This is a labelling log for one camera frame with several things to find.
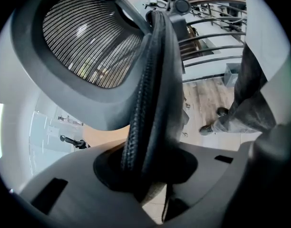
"jeans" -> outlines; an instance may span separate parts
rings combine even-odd
[[[216,120],[214,132],[254,133],[265,132],[276,125],[273,114],[260,89],[267,79],[256,57],[245,44],[241,69],[234,86],[234,102],[229,114]]]

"black mesh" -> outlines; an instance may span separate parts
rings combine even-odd
[[[121,84],[141,44],[142,33],[115,17],[111,2],[61,0],[44,18],[44,38],[70,71],[97,86]]]

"white wall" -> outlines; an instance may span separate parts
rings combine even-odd
[[[12,48],[8,21],[0,34],[0,103],[4,103],[0,174],[6,186],[17,192],[32,177],[29,130],[39,94]]]
[[[49,118],[55,118],[58,106],[41,91],[35,111],[46,115]]]

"sneaker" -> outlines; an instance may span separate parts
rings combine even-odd
[[[218,114],[218,116],[226,116],[228,115],[229,110],[225,107],[218,107],[216,110],[216,114]]]
[[[206,125],[206,126],[201,127],[200,130],[199,130],[199,133],[201,135],[204,135],[204,136],[213,133],[213,130],[211,128],[211,125]]]

